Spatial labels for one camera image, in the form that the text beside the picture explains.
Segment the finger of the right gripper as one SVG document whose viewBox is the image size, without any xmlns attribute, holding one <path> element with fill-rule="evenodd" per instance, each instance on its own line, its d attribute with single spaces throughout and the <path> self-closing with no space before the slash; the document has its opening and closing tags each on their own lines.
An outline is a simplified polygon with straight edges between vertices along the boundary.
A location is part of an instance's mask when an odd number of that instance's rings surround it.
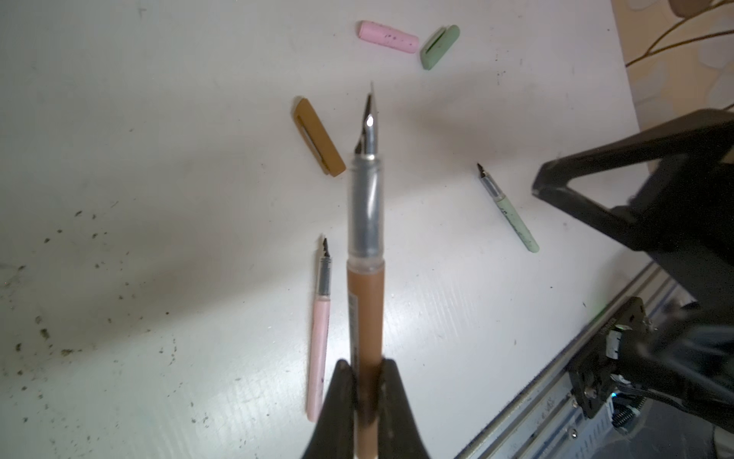
<svg viewBox="0 0 734 459">
<path fill-rule="evenodd" d="M 633 251 L 674 248 L 695 213 L 705 184 L 705 128 L 669 122 L 630 138 L 541 166 L 533 195 Z M 574 190 L 571 181 L 658 160 L 628 205 L 606 208 Z"/>
</svg>

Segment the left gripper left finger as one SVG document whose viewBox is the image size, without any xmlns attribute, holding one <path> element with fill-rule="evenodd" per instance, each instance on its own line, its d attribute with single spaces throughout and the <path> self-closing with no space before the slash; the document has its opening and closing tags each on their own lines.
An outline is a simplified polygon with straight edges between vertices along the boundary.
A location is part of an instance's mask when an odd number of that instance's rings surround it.
<svg viewBox="0 0 734 459">
<path fill-rule="evenodd" d="M 355 457 L 356 378 L 345 360 L 336 362 L 332 380 L 303 459 Z"/>
</svg>

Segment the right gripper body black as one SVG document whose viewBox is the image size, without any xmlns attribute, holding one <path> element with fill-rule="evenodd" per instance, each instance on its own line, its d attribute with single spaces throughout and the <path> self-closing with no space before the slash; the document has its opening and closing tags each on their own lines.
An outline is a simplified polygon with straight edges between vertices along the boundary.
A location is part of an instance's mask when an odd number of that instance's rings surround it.
<svg viewBox="0 0 734 459">
<path fill-rule="evenodd" d="M 706 109 L 674 120 L 656 171 L 632 209 L 645 250 L 701 305 L 733 307 L 733 115 Z"/>
</svg>

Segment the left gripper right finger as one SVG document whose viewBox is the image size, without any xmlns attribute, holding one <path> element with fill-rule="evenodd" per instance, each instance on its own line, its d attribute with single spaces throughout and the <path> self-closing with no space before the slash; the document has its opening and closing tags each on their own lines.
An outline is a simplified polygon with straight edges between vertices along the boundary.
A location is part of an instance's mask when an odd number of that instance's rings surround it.
<svg viewBox="0 0 734 459">
<path fill-rule="evenodd" d="M 428 459 L 397 363 L 384 359 L 378 380 L 378 458 Z"/>
</svg>

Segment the brown fountain pen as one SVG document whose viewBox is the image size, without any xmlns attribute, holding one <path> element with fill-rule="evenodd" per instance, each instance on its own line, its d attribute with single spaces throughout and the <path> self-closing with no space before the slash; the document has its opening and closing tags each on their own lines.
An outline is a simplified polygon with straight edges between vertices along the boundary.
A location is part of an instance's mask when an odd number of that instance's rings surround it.
<svg viewBox="0 0 734 459">
<path fill-rule="evenodd" d="M 368 92 L 350 166 L 347 289 L 351 365 L 356 378 L 357 458 L 378 456 L 378 375 L 384 310 L 383 167 L 378 109 Z"/>
</svg>

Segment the brown pen cap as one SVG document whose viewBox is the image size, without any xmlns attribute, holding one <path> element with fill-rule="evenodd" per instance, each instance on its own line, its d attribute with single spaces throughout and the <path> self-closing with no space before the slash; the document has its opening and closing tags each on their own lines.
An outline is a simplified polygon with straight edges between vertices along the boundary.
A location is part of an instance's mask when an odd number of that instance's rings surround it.
<svg viewBox="0 0 734 459">
<path fill-rule="evenodd" d="M 331 137 L 310 101 L 300 98 L 292 112 L 294 123 L 326 175 L 338 177 L 346 170 Z"/>
</svg>

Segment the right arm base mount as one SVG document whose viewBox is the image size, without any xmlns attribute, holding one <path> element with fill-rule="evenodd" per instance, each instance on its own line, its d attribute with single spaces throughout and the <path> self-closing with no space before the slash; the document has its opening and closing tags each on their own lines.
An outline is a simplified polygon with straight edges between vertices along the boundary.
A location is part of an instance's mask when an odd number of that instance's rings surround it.
<svg viewBox="0 0 734 459">
<path fill-rule="evenodd" d="M 594 418 L 607 404 L 617 383 L 619 343 L 627 331 L 647 330 L 647 314 L 639 296 L 628 298 L 571 359 L 567 371 L 572 394 L 586 419 Z"/>
</svg>

